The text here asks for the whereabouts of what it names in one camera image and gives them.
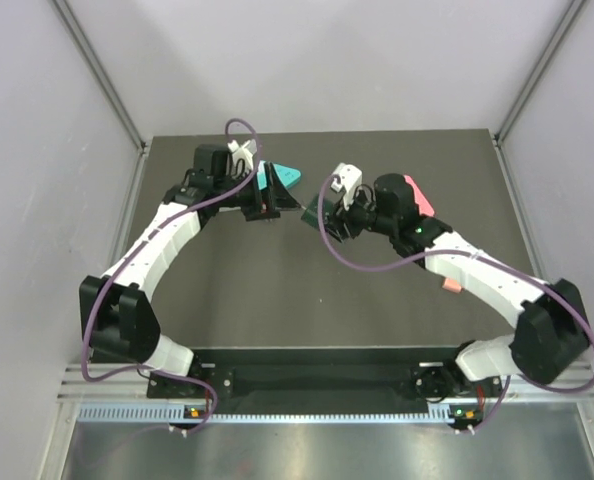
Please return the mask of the teal triangular power strip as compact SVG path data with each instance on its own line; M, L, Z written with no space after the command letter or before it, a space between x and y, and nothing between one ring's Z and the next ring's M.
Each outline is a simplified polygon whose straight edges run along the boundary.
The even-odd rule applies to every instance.
M265 189L268 184L267 175L265 173L265 164L266 161L260 161L256 176L258 187L261 190ZM285 188L290 189L301 180L302 173L300 170L277 163L274 163L273 166L279 180Z

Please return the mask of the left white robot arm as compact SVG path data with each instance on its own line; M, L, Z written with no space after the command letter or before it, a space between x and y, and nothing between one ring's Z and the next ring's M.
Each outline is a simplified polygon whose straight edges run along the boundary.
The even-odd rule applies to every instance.
M162 334L151 305L153 294L184 246L222 210L238 210L248 221L273 220L300 203L272 163L255 160L254 144L202 144L183 180L170 188L131 248L99 277L79 289L83 350L169 374L182 396L203 387L193 351Z

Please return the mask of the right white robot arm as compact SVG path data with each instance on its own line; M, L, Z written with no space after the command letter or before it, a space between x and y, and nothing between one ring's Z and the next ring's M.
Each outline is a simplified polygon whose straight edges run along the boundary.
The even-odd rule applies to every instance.
M400 255L396 267L416 263L456 282L493 308L513 329L492 340L460 346L444 370L446 388L464 396L480 380L520 375L553 390L556 380L588 349L594 334L579 289L562 279L548 283L496 261L435 216L431 204L408 175L385 174L372 188L362 173L341 164L322 186L340 194L331 210L317 201L317 222L324 240L357 237L362 231L386 236Z

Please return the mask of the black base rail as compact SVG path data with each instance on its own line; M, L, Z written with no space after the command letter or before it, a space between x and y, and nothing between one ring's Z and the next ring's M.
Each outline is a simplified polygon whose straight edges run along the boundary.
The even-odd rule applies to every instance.
M209 383L220 399L260 391L375 391L407 398L468 393L448 347L200 349L182 374Z

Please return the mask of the pink small cube plug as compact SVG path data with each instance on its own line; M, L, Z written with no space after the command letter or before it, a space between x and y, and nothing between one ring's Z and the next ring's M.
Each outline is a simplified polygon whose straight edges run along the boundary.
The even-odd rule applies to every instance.
M459 282L454 279L445 278L442 284L442 288L452 293L460 293L462 291L462 286Z

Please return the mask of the pink triangular power strip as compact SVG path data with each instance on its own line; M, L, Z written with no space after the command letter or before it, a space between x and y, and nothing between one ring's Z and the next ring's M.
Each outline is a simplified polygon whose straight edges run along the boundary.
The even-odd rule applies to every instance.
M435 215L435 210L414 179L409 175L405 175L404 179L406 183L412 187L414 201L418 206L419 213L421 215L433 217Z

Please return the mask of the dark green cube plug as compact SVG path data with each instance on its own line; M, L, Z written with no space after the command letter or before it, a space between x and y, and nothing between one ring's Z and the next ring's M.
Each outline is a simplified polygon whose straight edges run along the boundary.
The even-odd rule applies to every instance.
M312 200L310 201L310 203L307 205L305 211L303 212L303 214L301 216L301 220L303 222L305 222L306 224L308 224L309 226L313 227L316 230L319 229L318 200L319 200L319 197L317 195L315 195L312 198ZM323 223L327 224L330 215L334 212L334 203L331 200L324 198L323 202L322 202L322 208L323 208L323 213L322 213Z

